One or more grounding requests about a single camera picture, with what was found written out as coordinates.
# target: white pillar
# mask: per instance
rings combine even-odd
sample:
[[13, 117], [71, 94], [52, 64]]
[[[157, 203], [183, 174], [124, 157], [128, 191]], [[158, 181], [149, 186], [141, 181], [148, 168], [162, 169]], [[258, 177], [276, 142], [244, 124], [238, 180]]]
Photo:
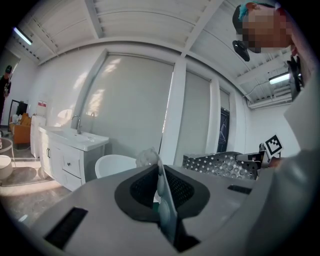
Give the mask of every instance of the white pillar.
[[206, 154], [217, 152], [221, 117], [220, 104], [219, 80], [215, 77], [210, 83], [210, 117], [205, 147]]
[[160, 149], [163, 164], [173, 165], [184, 107], [187, 62], [178, 58], [172, 74], [164, 132]]

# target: roller blind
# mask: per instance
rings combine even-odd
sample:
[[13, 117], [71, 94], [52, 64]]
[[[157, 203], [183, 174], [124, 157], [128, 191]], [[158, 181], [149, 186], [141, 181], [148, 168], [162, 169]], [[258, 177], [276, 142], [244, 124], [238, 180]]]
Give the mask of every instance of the roller blind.
[[108, 154], [136, 158], [151, 147], [158, 151], [172, 72], [159, 61], [108, 56], [85, 100], [83, 129], [109, 137]]
[[184, 154], [204, 154], [210, 117], [210, 82], [186, 72], [180, 132], [174, 165], [181, 166]]
[[220, 104], [221, 104], [221, 108], [230, 111], [230, 109], [229, 109], [229, 94], [223, 90], [220, 90]]

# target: sink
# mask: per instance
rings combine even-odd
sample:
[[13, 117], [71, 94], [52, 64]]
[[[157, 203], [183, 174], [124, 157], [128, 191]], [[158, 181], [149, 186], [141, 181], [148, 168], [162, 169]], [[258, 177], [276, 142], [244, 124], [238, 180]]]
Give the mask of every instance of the sink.
[[108, 137], [95, 135], [89, 132], [77, 134], [77, 130], [71, 128], [45, 126], [40, 127], [39, 130], [46, 133], [53, 140], [82, 151], [90, 151], [109, 142]]

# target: window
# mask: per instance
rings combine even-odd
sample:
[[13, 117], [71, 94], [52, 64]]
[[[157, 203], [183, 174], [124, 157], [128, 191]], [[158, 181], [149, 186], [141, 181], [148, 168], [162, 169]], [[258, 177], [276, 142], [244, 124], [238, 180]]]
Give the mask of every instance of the window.
[[226, 152], [228, 145], [230, 113], [225, 108], [221, 108], [220, 131], [217, 153]]

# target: white wall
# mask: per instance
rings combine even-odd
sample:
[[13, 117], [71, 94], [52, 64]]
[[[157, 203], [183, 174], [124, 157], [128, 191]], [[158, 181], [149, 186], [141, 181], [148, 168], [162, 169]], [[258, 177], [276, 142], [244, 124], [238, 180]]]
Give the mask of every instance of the white wall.
[[1, 124], [5, 126], [8, 125], [12, 100], [23, 101], [27, 104], [29, 103], [29, 93], [38, 71], [38, 66], [17, 47], [11, 45], [7, 49], [19, 57], [20, 61], [13, 72], [10, 94], [4, 103], [3, 119]]
[[29, 115], [36, 112], [38, 101], [45, 101], [47, 126], [70, 125], [82, 86], [103, 50], [84, 48], [40, 66], [30, 92]]
[[290, 157], [300, 151], [296, 137], [284, 117], [290, 105], [253, 109], [247, 120], [246, 152], [257, 152], [259, 144], [277, 134], [283, 144], [281, 157]]
[[[68, 52], [66, 55], [56, 57], [39, 67], [38, 75], [29, 94], [30, 108], [28, 113], [32, 115], [36, 111], [39, 100], [47, 101], [47, 125], [70, 126], [70, 119], [74, 114], [76, 104], [79, 104], [77, 101], [80, 97], [79, 95], [81, 95], [86, 77], [105, 49], [109, 53], [148, 56], [173, 64], [177, 63], [180, 58], [179, 54], [167, 49], [134, 43], [92, 45], [79, 51]], [[246, 132], [248, 133], [248, 131], [246, 131], [245, 120], [248, 118], [249, 114], [246, 113], [249, 112], [249, 108], [240, 92], [230, 82], [217, 75], [211, 68], [188, 57], [185, 58], [185, 61], [188, 70], [211, 80], [210, 121], [205, 152], [215, 153], [217, 151], [220, 126], [219, 87], [228, 92], [230, 97], [230, 132], [227, 150], [240, 153], [246, 152]], [[163, 134], [162, 143], [166, 142], [165, 133]], [[175, 136], [176, 141], [178, 141], [178, 135], [176, 134]], [[170, 151], [175, 152], [176, 146], [176, 144], [170, 143]]]

